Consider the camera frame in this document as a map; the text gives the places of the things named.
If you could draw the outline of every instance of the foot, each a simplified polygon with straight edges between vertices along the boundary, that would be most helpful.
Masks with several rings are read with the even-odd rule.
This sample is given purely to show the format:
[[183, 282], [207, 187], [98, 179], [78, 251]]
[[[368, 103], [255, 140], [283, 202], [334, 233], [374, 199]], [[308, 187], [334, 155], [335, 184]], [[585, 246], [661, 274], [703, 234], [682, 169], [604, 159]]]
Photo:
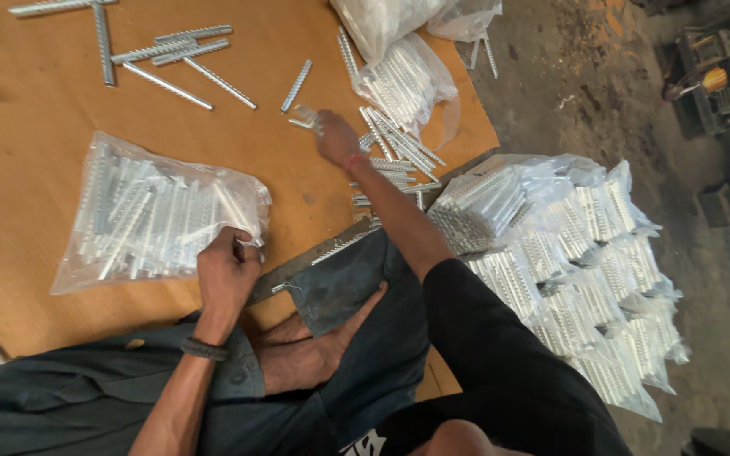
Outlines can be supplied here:
[[330, 379], [354, 334], [387, 290], [387, 282], [382, 282], [379, 290], [354, 316], [322, 337], [286, 345], [253, 347], [264, 372], [266, 394], [310, 389]]
[[310, 337], [311, 331], [303, 323], [303, 318], [295, 312], [283, 320], [278, 326], [252, 339], [251, 344], [253, 347], [272, 347], [301, 341]]

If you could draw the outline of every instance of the wristband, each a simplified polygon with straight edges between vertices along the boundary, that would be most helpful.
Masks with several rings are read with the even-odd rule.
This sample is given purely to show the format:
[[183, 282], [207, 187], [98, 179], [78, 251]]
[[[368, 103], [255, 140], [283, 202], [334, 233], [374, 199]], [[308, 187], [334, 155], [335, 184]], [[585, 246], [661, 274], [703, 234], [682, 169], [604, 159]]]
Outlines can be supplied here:
[[351, 155], [345, 163], [342, 164], [342, 170], [345, 171], [346, 174], [349, 174], [351, 171], [351, 166], [353, 166], [354, 163], [356, 163], [357, 161], [370, 162], [370, 157], [361, 153], [355, 153]]
[[199, 342], [193, 337], [185, 337], [179, 348], [188, 355], [207, 358], [211, 361], [227, 361], [229, 355], [226, 348]]

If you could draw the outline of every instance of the red thread bracelet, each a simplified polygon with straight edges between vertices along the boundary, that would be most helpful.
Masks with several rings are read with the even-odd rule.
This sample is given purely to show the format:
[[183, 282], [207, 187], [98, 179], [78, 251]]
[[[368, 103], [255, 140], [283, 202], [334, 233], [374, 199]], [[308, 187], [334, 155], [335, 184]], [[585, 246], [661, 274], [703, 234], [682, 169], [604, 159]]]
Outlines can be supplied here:
[[370, 161], [370, 157], [361, 153], [355, 153], [342, 164], [342, 170], [345, 171], [346, 174], [350, 174], [351, 166], [353, 166], [357, 161]]

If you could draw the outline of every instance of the dirty floor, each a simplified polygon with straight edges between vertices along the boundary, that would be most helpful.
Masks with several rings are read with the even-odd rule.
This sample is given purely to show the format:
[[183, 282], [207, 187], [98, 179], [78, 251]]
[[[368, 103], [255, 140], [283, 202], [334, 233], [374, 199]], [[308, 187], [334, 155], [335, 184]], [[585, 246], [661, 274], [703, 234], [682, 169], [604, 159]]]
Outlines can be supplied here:
[[[608, 168], [625, 158], [634, 202], [664, 226], [652, 246], [685, 295], [675, 323], [693, 354], [668, 365], [677, 396], [647, 387], [664, 423], [611, 409], [637, 455], [677, 455], [694, 426], [730, 429], [730, 228], [708, 229], [696, 197], [730, 157], [713, 138], [684, 138], [654, 50], [689, 18], [648, 19], [626, 0], [507, 2], [489, 29], [501, 77], [483, 52], [472, 75], [502, 152], [571, 152]], [[457, 46], [466, 60], [471, 46]]]

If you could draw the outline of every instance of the black shirt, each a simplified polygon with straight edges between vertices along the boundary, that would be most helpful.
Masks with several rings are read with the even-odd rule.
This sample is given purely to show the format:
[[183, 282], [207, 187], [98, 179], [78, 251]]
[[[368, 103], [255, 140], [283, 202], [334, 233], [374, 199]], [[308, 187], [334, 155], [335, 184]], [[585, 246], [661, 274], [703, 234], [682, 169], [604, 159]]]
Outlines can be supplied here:
[[631, 454], [590, 383], [461, 261], [437, 264], [423, 290], [430, 341], [464, 392], [397, 411], [339, 454], [406, 455], [455, 419], [477, 424], [495, 445], [538, 456]]

